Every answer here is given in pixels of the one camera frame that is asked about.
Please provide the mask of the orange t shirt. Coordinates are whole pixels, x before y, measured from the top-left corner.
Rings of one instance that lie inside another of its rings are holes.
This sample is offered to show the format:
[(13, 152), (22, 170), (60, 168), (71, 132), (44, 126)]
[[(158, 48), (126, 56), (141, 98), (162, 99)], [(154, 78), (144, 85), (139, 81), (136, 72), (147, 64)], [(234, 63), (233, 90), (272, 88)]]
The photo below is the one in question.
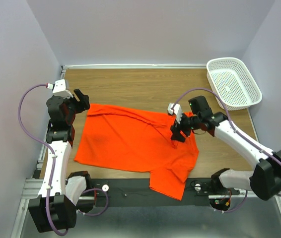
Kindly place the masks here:
[(193, 135), (171, 139), (174, 118), (168, 114), (92, 104), (74, 160), (78, 163), (149, 172), (149, 188), (182, 200), (185, 183), (199, 150)]

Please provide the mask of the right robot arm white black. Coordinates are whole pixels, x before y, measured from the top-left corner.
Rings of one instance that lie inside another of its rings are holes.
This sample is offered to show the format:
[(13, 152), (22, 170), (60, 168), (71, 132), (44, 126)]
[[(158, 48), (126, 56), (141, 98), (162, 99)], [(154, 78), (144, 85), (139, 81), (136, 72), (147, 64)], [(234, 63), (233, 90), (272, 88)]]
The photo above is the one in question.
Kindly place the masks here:
[(200, 129), (238, 152), (252, 167), (251, 171), (224, 168), (212, 175), (211, 191), (222, 194), (228, 188), (254, 192), (267, 201), (281, 192), (281, 150), (275, 152), (240, 130), (222, 112), (213, 113), (204, 96), (189, 100), (193, 116), (187, 116), (179, 104), (169, 104), (167, 111), (175, 116), (171, 139), (185, 142), (191, 132)]

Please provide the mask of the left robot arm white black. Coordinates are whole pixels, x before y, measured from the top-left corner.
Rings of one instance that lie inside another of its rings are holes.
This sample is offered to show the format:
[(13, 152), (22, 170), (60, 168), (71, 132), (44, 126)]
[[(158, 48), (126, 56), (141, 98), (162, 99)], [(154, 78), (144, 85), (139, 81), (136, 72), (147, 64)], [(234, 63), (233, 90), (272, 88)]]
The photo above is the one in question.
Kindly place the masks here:
[(58, 231), (64, 236), (76, 224), (76, 205), (80, 196), (91, 192), (88, 172), (75, 172), (66, 177), (73, 147), (76, 114), (90, 108), (89, 97), (79, 89), (70, 97), (54, 93), (46, 102), (50, 116), (46, 134), (49, 150), (45, 176), (36, 198), (28, 210), (40, 233)]

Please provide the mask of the aluminium frame rail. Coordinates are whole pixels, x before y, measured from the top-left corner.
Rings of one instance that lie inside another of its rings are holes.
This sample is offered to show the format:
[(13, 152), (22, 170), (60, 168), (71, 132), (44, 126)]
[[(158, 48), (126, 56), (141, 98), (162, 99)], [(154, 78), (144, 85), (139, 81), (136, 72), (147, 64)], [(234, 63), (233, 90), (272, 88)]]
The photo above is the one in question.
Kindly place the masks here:
[[(186, 180), (186, 187), (194, 187), (194, 184), (198, 183), (201, 185), (202, 190), (197, 192), (197, 195), (208, 196), (212, 194), (224, 193), (226, 188), (225, 185), (221, 183), (219, 178), (189, 178)], [(149, 188), (148, 178), (92, 178), (87, 185), (95, 188), (102, 188), (103, 185), (108, 185), (109, 190), (112, 191), (114, 188), (121, 188), (126, 191), (128, 189), (135, 190), (139, 193), (141, 190), (147, 192), (153, 192)], [(44, 185), (42, 179), (28, 179), (26, 180), (22, 192), (23, 199), (35, 199), (38, 197), (41, 186)], [(281, 178), (276, 177), (261, 177), (252, 176), (250, 177), (250, 186), (242, 185), (238, 186), (237, 183), (227, 182), (226, 186), (234, 188), (236, 190), (250, 189), (258, 198), (262, 200), (268, 200), (272, 196), (281, 196)]]

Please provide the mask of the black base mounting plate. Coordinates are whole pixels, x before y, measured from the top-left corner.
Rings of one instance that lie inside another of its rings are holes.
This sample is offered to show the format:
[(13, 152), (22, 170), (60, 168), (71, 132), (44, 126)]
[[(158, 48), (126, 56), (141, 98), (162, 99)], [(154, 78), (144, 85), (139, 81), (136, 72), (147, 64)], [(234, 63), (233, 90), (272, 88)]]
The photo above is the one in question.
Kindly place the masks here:
[(182, 200), (163, 195), (149, 188), (147, 178), (93, 178), (92, 187), (108, 186), (108, 207), (158, 207), (202, 206), (220, 211), (232, 208), (233, 196), (240, 192), (233, 188), (213, 188), (210, 178), (189, 178), (186, 181)]

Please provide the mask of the white perforated plastic basket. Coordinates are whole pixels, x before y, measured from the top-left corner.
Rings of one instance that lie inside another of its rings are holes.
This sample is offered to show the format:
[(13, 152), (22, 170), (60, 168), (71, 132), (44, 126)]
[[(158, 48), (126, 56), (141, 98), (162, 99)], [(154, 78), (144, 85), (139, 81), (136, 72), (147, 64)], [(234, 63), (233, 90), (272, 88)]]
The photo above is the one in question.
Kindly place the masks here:
[(242, 60), (233, 57), (211, 59), (206, 69), (208, 82), (219, 96), (221, 108), (243, 110), (261, 102), (262, 92)]

